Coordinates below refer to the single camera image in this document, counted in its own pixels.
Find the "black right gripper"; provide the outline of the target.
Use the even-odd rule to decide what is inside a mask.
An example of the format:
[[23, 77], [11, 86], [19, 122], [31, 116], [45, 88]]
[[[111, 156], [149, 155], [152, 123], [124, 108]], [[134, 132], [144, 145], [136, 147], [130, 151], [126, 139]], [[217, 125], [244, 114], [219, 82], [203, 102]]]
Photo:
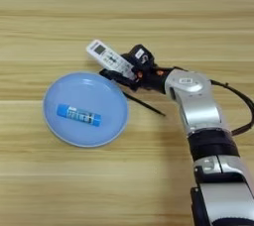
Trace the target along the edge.
[[[132, 66], [134, 66], [133, 59], [129, 54], [121, 55], [127, 60]], [[139, 88], [147, 90], [155, 90], [162, 94], [165, 94], [165, 82], [168, 75], [173, 70], [171, 68], [163, 67], [149, 67], [147, 69], [136, 69], [135, 81], [123, 76], [121, 73], [116, 71], [110, 72], [110, 77], [121, 85], [129, 87], [131, 90], [136, 91]]]

